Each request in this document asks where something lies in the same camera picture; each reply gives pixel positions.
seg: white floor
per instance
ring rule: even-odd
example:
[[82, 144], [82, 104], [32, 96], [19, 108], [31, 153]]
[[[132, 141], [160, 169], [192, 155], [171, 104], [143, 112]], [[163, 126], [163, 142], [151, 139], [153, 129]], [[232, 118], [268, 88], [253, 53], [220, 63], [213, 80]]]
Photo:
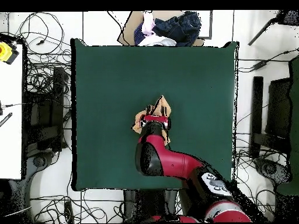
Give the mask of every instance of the white floor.
[[[69, 44], [70, 38], [83, 39], [89, 45], [101, 46], [120, 46], [117, 38], [120, 34], [120, 29], [117, 23], [106, 12], [51, 12], [56, 15], [61, 23], [64, 32], [64, 42]], [[294, 50], [299, 47], [298, 33], [299, 29], [288, 26], [274, 25], [264, 32], [252, 46], [248, 46], [249, 41], [254, 35], [264, 26], [264, 24], [275, 16], [276, 10], [214, 10], [213, 11], [213, 35], [211, 40], [206, 40], [204, 46], [217, 46], [222, 47], [229, 41], [240, 42], [239, 48], [239, 67], [249, 68], [256, 64], [257, 60], [266, 60], [282, 53], [286, 50]], [[9, 31], [16, 33], [20, 24], [26, 19], [29, 13], [10, 13], [9, 14]], [[124, 26], [130, 12], [113, 12], [116, 19]], [[41, 17], [46, 21], [49, 26], [49, 36], [57, 40], [61, 37], [59, 26], [51, 17]], [[28, 30], [28, 24], [24, 25], [22, 29]], [[41, 34], [46, 33], [41, 20], [37, 18], [32, 19], [30, 23], [30, 31]], [[36, 43], [40, 39], [34, 40], [36, 37], [43, 37], [43, 35], [31, 34], [28, 42], [32, 41], [31, 49], [43, 52], [51, 51], [51, 44], [46, 46], [37, 46]], [[64, 44], [62, 49], [69, 49], [69, 46]], [[251, 88], [252, 79], [254, 76], [264, 77], [264, 105], [267, 104], [267, 89], [272, 80], [285, 78], [289, 76], [288, 63], [286, 61], [294, 58], [298, 53], [291, 52], [286, 55], [277, 57], [273, 62], [269, 62], [265, 67], [258, 71], [250, 73], [239, 73], [239, 89], [238, 89], [238, 112], [237, 121], [251, 112]], [[265, 129], [267, 108], [263, 109], [263, 130]], [[246, 118], [238, 124], [237, 132], [249, 133], [249, 120]], [[68, 123], [67, 128], [71, 127], [71, 122]], [[65, 138], [71, 147], [71, 131], [65, 130]], [[248, 135], [238, 135], [239, 139], [248, 142]], [[237, 146], [248, 146], [244, 141], [237, 140]], [[38, 198], [48, 196], [53, 199], [52, 195], [58, 195], [56, 199], [61, 198], [59, 195], [67, 194], [67, 185], [71, 175], [71, 162], [72, 154], [69, 149], [64, 149], [60, 153], [58, 162], [43, 172], [39, 172], [32, 183], [31, 198]], [[268, 179], [260, 176], [255, 172], [255, 169], [248, 167], [239, 169], [238, 176], [247, 183], [251, 188], [253, 197], [256, 193], [264, 188], [272, 190], [272, 185]], [[239, 185], [240, 189], [250, 197], [248, 187], [243, 183]], [[69, 196], [73, 200], [78, 200], [80, 204], [81, 193], [74, 192], [69, 187]], [[274, 197], [271, 193], [263, 192], [258, 198], [263, 204], [274, 204]], [[102, 202], [99, 200], [123, 200], [123, 192], [121, 190], [88, 190], [85, 195], [85, 200], [88, 207], [101, 207], [106, 213], [107, 218], [110, 219], [115, 215], [113, 207], [119, 205], [119, 202]], [[34, 214], [40, 212], [42, 207], [46, 206], [49, 201], [47, 200], [34, 200], [32, 201], [32, 211]], [[80, 208], [73, 205], [74, 214], [80, 213]], [[99, 222], [106, 222], [104, 214], [101, 211], [94, 213]], [[47, 214], [42, 214], [41, 221], [49, 220]], [[115, 217], [111, 222], [121, 222], [121, 218]], [[95, 223], [95, 220], [90, 216], [82, 221], [82, 223]]]

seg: brown paper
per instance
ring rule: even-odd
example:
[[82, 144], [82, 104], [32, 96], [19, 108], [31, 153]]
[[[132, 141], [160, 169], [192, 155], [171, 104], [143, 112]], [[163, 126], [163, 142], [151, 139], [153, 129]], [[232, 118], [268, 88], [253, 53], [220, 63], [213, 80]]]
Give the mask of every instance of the brown paper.
[[[156, 102], [156, 104], [153, 106], [151, 105], [150, 106], [150, 113], [152, 112], [152, 110], [154, 109], [154, 112], [151, 113], [152, 115], [156, 115], [156, 116], [161, 116], [161, 107], [164, 106], [165, 108], [165, 111], [164, 111], [164, 115], [169, 117], [169, 115], [171, 114], [171, 107], [170, 105], [167, 103], [167, 101], [165, 100], [164, 96], [162, 95]], [[140, 120], [140, 117], [143, 115], [143, 114], [146, 114], [147, 111], [146, 110], [143, 110], [139, 113], [136, 114], [135, 116], [135, 124], [132, 126], [132, 129], [137, 132], [138, 134], [141, 133], [141, 130], [142, 128], [140, 127], [140, 123], [139, 123], [139, 120]], [[168, 143], [171, 142], [169, 136], [167, 136], [167, 133], [165, 130], [162, 130], [162, 135], [163, 135], [163, 138], [164, 138], [164, 145], [167, 145]]]

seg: dark green table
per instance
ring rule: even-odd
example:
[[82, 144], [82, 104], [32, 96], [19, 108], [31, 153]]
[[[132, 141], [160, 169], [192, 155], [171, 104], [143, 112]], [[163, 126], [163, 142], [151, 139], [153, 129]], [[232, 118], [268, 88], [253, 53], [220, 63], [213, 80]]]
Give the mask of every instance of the dark green table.
[[135, 168], [134, 117], [161, 95], [172, 108], [172, 149], [201, 157], [230, 180], [236, 43], [225, 48], [71, 44], [77, 113], [73, 189], [181, 188], [176, 178], [145, 177]]
[[290, 68], [290, 99], [291, 99], [291, 124], [290, 124], [290, 167], [293, 179], [290, 183], [281, 184], [277, 192], [283, 195], [299, 195], [299, 56], [289, 62]]

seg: cloth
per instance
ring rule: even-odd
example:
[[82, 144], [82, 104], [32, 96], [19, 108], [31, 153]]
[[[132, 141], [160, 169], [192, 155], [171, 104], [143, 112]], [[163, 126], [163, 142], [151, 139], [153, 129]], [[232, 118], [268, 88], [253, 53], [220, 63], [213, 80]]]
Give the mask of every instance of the cloth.
[[[150, 105], [149, 112], [152, 115], [161, 116], [162, 115], [161, 114], [161, 107], [162, 106], [164, 106], [164, 108], [166, 109], [165, 112], [164, 112], [164, 115], [169, 117], [169, 115], [171, 114], [171, 107], [167, 103], [167, 101], [165, 100], [163, 95], [157, 100], [157, 102], [154, 106]], [[141, 130], [142, 130], [142, 128], [140, 127], [140, 124], [139, 124], [140, 117], [143, 114], [146, 114], [146, 113], [147, 113], [147, 111], [143, 110], [143, 111], [137, 113], [136, 116], [135, 116], [135, 122], [134, 122], [134, 125], [132, 126], [132, 130], [134, 130], [138, 134], [140, 134]], [[164, 138], [164, 145], [167, 145], [168, 143], [171, 142], [171, 140], [169, 139], [166, 131], [162, 130], [162, 135], [163, 135], [163, 138]]]
[[172, 40], [171, 38], [159, 37], [155, 34], [152, 36], [147, 36], [145, 39], [143, 39], [142, 42], [140, 42], [138, 46], [154, 46], [154, 45], [175, 46], [176, 41]]
[[135, 46], [139, 45], [145, 39], [145, 35], [141, 31], [143, 23], [141, 23], [134, 31]]
[[176, 46], [191, 46], [199, 36], [201, 23], [196, 12], [186, 11], [184, 15], [167, 21], [155, 19], [153, 31], [176, 41]]
[[154, 17], [152, 15], [152, 13], [144, 12], [143, 13], [143, 24], [142, 24], [141, 31], [145, 35], [151, 36], [151, 35], [155, 34], [155, 32], [152, 31], [152, 28], [154, 26], [155, 26], [155, 22], [154, 22]]

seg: black border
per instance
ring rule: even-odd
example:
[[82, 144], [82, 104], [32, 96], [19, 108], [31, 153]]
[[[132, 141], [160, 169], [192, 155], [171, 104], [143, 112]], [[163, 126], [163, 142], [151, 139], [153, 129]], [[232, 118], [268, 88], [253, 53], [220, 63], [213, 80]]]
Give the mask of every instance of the black border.
[[76, 45], [75, 39], [71, 38], [71, 115], [72, 115], [72, 181], [71, 188], [78, 191], [77, 183], [77, 103], [76, 103]]

